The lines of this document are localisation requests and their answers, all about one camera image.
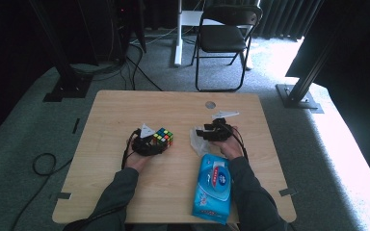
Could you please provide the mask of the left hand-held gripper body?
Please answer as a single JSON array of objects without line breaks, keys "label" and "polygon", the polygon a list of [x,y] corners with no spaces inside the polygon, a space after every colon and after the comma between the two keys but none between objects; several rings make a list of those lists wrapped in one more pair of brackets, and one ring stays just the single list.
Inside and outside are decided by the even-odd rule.
[{"label": "left hand-held gripper body", "polygon": [[153,156],[162,153],[162,146],[153,142],[155,131],[145,123],[135,131],[137,137],[132,142],[134,152],[142,156]]}]

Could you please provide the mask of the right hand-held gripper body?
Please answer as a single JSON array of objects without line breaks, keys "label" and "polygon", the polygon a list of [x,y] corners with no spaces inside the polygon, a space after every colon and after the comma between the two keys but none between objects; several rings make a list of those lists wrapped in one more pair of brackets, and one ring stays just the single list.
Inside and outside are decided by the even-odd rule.
[{"label": "right hand-held gripper body", "polygon": [[227,111],[218,111],[216,114],[212,115],[213,121],[212,124],[214,125],[213,130],[205,130],[208,133],[208,137],[206,140],[208,141],[225,141],[227,140],[232,134],[232,126],[226,123],[226,118],[230,116],[237,116],[239,113],[235,112],[227,112]]}]

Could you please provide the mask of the colourful puzzle cube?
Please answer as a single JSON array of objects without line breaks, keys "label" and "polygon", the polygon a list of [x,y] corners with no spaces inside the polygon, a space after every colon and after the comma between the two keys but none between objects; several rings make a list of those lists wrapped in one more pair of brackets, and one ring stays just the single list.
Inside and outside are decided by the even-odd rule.
[{"label": "colourful puzzle cube", "polygon": [[152,143],[170,147],[173,143],[173,133],[165,128],[160,128],[153,134]]}]

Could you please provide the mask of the blue wet wipes pack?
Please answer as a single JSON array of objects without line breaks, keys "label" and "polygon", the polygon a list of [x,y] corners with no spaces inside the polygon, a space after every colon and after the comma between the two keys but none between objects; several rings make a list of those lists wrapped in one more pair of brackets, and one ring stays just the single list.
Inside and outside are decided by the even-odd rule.
[{"label": "blue wet wipes pack", "polygon": [[230,214],[230,192],[228,160],[205,154],[199,166],[192,215],[226,224]]}]

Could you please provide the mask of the person's left hand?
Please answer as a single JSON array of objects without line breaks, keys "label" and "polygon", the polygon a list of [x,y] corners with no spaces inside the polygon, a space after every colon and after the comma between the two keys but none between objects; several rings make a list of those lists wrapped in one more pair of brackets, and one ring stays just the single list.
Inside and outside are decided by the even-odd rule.
[{"label": "person's left hand", "polygon": [[130,151],[125,158],[124,168],[133,168],[137,172],[141,172],[146,164],[152,159],[152,156],[142,156],[134,151]]}]

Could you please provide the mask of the person's right hand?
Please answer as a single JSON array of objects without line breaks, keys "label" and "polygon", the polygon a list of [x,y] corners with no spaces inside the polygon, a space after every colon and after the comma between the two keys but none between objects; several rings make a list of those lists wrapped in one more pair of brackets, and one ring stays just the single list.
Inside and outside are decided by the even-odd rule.
[{"label": "person's right hand", "polygon": [[241,144],[238,142],[238,127],[233,126],[232,129],[233,136],[226,141],[212,141],[212,144],[218,146],[221,153],[230,161],[244,156]]}]

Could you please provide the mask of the black metal stand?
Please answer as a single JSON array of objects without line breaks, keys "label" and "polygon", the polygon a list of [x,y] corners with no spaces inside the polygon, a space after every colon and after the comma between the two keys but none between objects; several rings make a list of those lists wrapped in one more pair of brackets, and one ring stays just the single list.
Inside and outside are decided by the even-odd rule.
[{"label": "black metal stand", "polygon": [[319,37],[321,31],[322,29],[317,22],[311,24],[296,57],[286,72],[287,77],[297,77],[297,82],[294,85],[276,85],[278,95],[285,108],[323,112],[321,106],[315,102],[309,92],[311,84],[318,75],[325,52],[323,37]]},{"label": "black metal stand", "polygon": [[59,73],[55,87],[44,96],[43,101],[61,102],[64,98],[85,98],[93,77],[78,74],[72,68],[41,0],[26,1],[36,22],[35,28],[40,35],[40,41]]}]

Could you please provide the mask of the black folding chair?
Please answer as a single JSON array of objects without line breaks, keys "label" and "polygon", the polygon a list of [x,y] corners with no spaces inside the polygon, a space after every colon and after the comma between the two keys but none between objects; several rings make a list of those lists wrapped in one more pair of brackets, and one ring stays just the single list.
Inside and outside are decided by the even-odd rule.
[{"label": "black folding chair", "polygon": [[[247,57],[251,50],[252,34],[260,23],[263,11],[255,5],[217,5],[204,10],[198,25],[191,65],[196,65],[195,88],[201,92],[235,92],[245,80]],[[242,61],[239,85],[230,89],[202,89],[199,86],[201,59],[235,59],[246,53]]]}]

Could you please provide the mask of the dark curtain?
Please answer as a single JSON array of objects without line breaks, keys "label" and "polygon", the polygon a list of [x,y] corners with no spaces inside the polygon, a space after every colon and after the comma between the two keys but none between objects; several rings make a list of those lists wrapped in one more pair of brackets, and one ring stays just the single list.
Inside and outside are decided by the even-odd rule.
[{"label": "dark curtain", "polygon": [[324,0],[258,0],[263,16],[255,34],[265,39],[302,39],[323,3]]}]

